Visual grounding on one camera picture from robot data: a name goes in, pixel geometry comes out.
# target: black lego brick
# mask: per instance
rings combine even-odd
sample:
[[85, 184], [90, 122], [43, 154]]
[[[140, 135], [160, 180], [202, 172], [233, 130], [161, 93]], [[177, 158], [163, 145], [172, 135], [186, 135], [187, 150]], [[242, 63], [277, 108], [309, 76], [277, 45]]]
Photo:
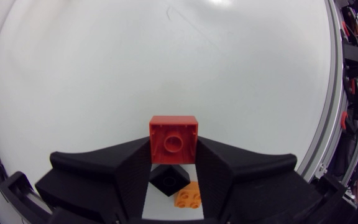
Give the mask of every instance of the black lego brick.
[[190, 184], [190, 176], [179, 165], [159, 165], [150, 173], [150, 183], [171, 196]]

